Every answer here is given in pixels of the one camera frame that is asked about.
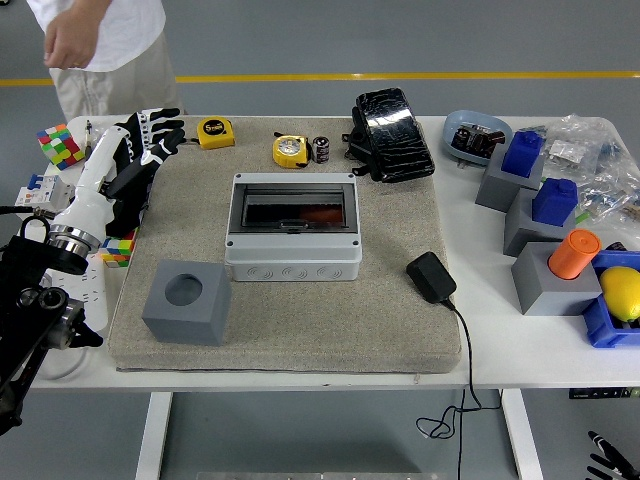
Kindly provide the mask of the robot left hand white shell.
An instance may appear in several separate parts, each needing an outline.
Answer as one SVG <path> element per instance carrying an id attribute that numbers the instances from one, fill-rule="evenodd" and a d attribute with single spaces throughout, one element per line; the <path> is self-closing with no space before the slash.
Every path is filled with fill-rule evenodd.
<path id="1" fill-rule="evenodd" d="M 141 223 L 155 173 L 185 137 L 178 108 L 147 109 L 109 127 L 76 183 L 74 200 L 52 222 L 50 238 L 101 245 Z"/>

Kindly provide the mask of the robot right hand black fingers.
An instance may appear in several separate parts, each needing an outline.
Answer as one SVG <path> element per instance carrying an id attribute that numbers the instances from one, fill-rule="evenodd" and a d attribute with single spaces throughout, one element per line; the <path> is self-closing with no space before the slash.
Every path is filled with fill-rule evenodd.
<path id="1" fill-rule="evenodd" d="M 610 442 L 595 431 L 589 430 L 588 436 L 600 450 L 601 455 L 591 453 L 590 458 L 598 464 L 587 466 L 587 471 L 598 479 L 638 479 L 639 470 L 636 469 L 624 455 Z"/>

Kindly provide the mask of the person's right hand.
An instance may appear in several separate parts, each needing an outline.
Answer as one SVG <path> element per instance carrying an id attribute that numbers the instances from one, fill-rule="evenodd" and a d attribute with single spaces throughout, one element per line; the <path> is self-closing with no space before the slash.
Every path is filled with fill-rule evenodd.
<path id="1" fill-rule="evenodd" d="M 44 64 L 62 70 L 86 67 L 95 55 L 99 25 L 82 11 L 57 15 L 45 30 Z"/>

